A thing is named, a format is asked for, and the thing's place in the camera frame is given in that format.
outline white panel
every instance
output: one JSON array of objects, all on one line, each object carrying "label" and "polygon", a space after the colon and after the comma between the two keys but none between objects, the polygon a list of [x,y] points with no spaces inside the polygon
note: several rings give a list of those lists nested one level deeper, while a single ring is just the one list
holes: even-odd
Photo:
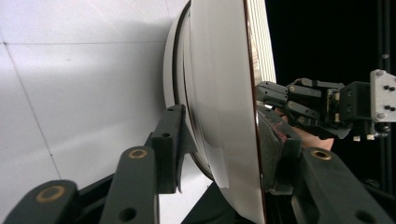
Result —
[{"label": "white panel", "polygon": [[165,41],[164,0],[3,0],[0,31],[8,43]]},{"label": "white panel", "polygon": [[180,14],[187,2],[187,0],[166,0],[171,20],[174,20],[175,17]]},{"label": "white panel", "polygon": [[5,45],[0,45],[0,222],[32,188],[57,179]]},{"label": "white panel", "polygon": [[10,46],[62,178],[113,173],[164,110],[164,43]]},{"label": "white panel", "polygon": [[181,173],[182,193],[160,195],[161,223],[181,223],[211,183],[195,165],[191,156],[185,156]]}]

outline screw hole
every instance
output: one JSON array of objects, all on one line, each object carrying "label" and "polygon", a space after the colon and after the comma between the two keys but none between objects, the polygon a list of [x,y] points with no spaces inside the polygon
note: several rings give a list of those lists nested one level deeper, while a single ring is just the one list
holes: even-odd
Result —
[{"label": "screw hole", "polygon": [[375,219],[364,211],[357,211],[355,214],[356,218],[364,223],[375,223]]},{"label": "screw hole", "polygon": [[119,219],[123,222],[131,221],[136,217],[136,211],[133,208],[125,208],[119,214]]},{"label": "screw hole", "polygon": [[129,157],[132,159],[141,159],[146,157],[147,151],[144,149],[135,149],[129,153]]},{"label": "screw hole", "polygon": [[46,189],[41,190],[35,199],[39,203],[50,203],[59,199],[62,195],[64,195],[65,188],[60,185],[50,186]]},{"label": "screw hole", "polygon": [[324,161],[329,161],[332,159],[332,156],[329,153],[323,152],[323,151],[313,150],[313,151],[311,151],[311,154],[314,157],[324,160]]}]

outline black bracket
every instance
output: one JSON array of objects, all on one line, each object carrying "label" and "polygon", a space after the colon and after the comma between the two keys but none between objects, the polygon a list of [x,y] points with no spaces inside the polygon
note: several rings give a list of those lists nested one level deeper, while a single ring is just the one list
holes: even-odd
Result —
[{"label": "black bracket", "polygon": [[159,223],[158,194],[180,190],[184,156],[196,151],[185,116],[184,105],[167,108],[146,145],[122,153],[114,175],[81,190],[69,180],[40,185],[5,224]]}]

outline bolt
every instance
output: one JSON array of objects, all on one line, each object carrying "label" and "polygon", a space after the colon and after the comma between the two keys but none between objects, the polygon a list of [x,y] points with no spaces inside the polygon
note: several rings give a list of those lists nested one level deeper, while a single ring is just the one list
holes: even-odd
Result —
[{"label": "bolt", "polygon": [[366,135],[366,139],[369,140],[369,141],[373,141],[373,140],[375,140],[375,137],[374,137],[373,134],[367,134]]},{"label": "bolt", "polygon": [[375,73],[377,76],[382,76],[382,75],[384,75],[385,74],[385,71],[383,71],[383,70],[379,70],[379,71],[377,71],[376,73]]},{"label": "bolt", "polygon": [[341,120],[340,120],[340,114],[339,114],[339,113],[336,113],[336,114],[334,115],[334,121],[337,122],[337,123],[341,122]]},{"label": "bolt", "polygon": [[353,136],[353,141],[354,142],[359,142],[361,140],[360,136]]},{"label": "bolt", "polygon": [[379,114],[377,114],[376,116],[377,116],[379,119],[384,119],[384,118],[387,117],[387,114],[379,113]]},{"label": "bolt", "polygon": [[382,128],[382,132],[384,132],[384,133],[390,132],[390,127],[384,126],[384,127]]}]

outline brass insert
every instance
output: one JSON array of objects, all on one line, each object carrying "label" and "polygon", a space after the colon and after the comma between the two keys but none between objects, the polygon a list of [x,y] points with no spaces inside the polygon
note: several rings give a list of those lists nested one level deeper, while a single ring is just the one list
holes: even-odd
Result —
[{"label": "brass insert", "polygon": [[324,152],[324,151],[312,150],[311,154],[312,154],[312,156],[314,156],[318,159],[324,160],[324,161],[329,161],[332,159],[332,156],[329,153]]},{"label": "brass insert", "polygon": [[39,203],[50,203],[59,199],[62,195],[64,195],[64,192],[65,188],[63,186],[51,186],[41,190],[37,196],[35,196],[35,200]]},{"label": "brass insert", "polygon": [[135,149],[129,153],[129,157],[132,159],[141,159],[147,156],[148,152],[144,149]]}]

